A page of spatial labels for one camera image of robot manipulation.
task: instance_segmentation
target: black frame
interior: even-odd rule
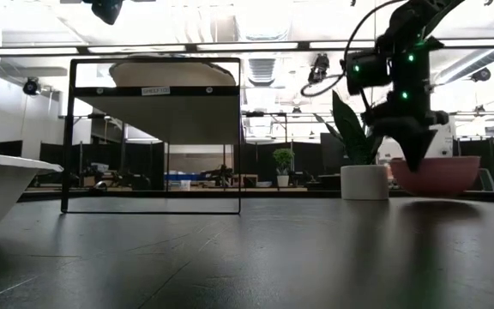
[[[173,87],[168,95],[180,95],[180,96],[221,96],[221,95],[237,95],[238,97],[238,174],[241,175],[241,143],[243,142],[243,125],[241,115],[241,101],[240,85],[241,85],[241,60],[239,58],[98,58],[98,59],[72,59],[69,67],[69,96],[68,96],[68,109],[64,118],[64,141],[63,141],[63,176],[62,176],[62,194],[60,211],[63,214],[124,214],[124,215],[239,215],[241,213],[241,197],[242,186],[241,182],[238,182],[238,192],[236,196],[238,198],[238,210],[231,212],[207,212],[207,211],[142,211],[142,212],[115,212],[115,211],[68,211],[70,195],[70,171],[71,171],[71,157],[72,157],[72,141],[74,135],[74,104],[75,98],[78,96],[141,96],[142,89],[146,87],[116,87],[116,88],[104,88],[104,87],[84,87],[78,88],[75,85],[77,77],[77,65],[78,64],[145,64],[145,63],[235,63],[238,64],[238,84],[237,86],[216,86],[216,87]],[[170,148],[170,143],[167,143],[167,149]],[[167,170],[169,169],[169,151],[167,151]],[[165,192],[158,192],[157,197],[163,198],[176,198],[184,197],[182,194],[172,194],[168,191],[168,185]],[[141,197],[141,194],[136,195],[135,192],[131,192],[130,197]],[[224,195],[223,198],[230,198],[230,196]]]

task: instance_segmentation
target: dark table surface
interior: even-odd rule
[[[70,210],[233,209],[83,198]],[[60,215],[0,223],[0,308],[494,308],[494,203],[250,199],[237,215]]]

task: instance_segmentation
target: small potted plant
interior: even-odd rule
[[[295,154],[289,148],[276,149],[274,151],[274,160],[278,173],[278,187],[289,186],[289,169],[291,161]]]
[[[344,144],[346,154],[353,165],[340,169],[340,192],[343,199],[385,200],[389,197],[388,171],[385,166],[375,165],[382,136],[365,134],[358,116],[352,108],[333,92],[333,118],[337,130],[325,124],[329,132]],[[317,121],[325,122],[314,114]]]

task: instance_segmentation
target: pink bowl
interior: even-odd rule
[[[401,159],[393,159],[389,164],[398,185],[419,197],[460,194],[472,187],[479,172],[478,156],[426,158],[417,173],[409,171]]]

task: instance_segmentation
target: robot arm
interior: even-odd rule
[[[430,52],[443,47],[426,38],[448,12],[464,0],[410,0],[392,14],[389,28],[374,49],[348,53],[342,63],[348,92],[386,86],[387,101],[362,114],[373,134],[390,136],[401,146],[407,164],[417,171],[436,135],[434,124],[446,124],[446,112],[430,109]]]

